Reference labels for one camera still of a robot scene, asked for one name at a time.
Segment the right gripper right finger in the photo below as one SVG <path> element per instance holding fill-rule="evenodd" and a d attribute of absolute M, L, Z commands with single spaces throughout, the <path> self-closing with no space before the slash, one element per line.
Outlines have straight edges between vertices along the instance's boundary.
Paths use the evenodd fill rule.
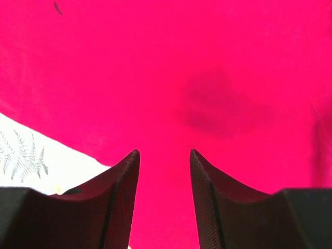
<path fill-rule="evenodd" d="M 201 248 L 331 248 L 331 189 L 251 188 L 190 153 Z"/>

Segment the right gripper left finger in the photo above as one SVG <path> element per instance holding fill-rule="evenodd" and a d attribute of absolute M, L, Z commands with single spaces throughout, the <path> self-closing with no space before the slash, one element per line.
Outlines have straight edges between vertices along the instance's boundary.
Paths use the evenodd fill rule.
<path fill-rule="evenodd" d="M 1 248 L 127 248 L 140 153 L 62 195 L 1 188 Z"/>

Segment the red t shirt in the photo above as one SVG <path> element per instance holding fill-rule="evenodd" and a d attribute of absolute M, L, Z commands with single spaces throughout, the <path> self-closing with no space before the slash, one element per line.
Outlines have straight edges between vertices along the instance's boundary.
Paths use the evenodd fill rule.
<path fill-rule="evenodd" d="M 1 1 L 1 112 L 141 154 L 132 248 L 198 248 L 191 149 L 264 192 L 331 186 L 331 1 Z"/>

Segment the floral patterned mat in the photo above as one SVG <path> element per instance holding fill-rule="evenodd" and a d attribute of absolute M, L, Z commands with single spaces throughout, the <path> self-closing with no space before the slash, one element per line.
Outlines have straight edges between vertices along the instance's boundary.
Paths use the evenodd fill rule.
<path fill-rule="evenodd" d="M 61 195 L 108 169 L 1 115 L 1 187 L 29 187 L 46 195 Z"/>

